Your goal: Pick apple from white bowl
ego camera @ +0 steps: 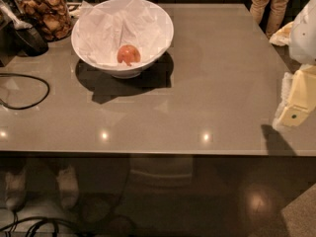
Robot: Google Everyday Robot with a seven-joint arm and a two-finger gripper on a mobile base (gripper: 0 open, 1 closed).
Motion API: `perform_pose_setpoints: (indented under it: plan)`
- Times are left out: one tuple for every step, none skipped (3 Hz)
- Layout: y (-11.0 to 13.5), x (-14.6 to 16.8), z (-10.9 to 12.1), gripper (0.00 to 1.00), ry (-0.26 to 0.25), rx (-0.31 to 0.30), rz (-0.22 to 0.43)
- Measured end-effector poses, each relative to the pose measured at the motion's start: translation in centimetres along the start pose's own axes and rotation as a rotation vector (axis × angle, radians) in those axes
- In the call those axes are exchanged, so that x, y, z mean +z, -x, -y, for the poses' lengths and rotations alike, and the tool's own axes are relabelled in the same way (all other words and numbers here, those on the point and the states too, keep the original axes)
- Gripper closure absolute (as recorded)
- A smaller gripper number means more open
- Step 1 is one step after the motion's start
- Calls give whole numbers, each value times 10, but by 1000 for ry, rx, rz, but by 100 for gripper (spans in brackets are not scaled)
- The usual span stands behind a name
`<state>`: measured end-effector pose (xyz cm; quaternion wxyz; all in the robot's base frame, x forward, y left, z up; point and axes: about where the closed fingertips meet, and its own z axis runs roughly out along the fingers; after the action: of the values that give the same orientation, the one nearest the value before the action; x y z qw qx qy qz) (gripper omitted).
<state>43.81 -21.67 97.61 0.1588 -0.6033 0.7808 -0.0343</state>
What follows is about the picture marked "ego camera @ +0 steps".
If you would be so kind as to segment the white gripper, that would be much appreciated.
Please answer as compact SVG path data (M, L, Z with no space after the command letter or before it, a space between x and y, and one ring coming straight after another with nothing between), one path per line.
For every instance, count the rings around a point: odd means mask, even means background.
M273 121L276 131L300 126L316 108L316 0L309 0L294 19L288 48L289 56L303 65L283 76Z

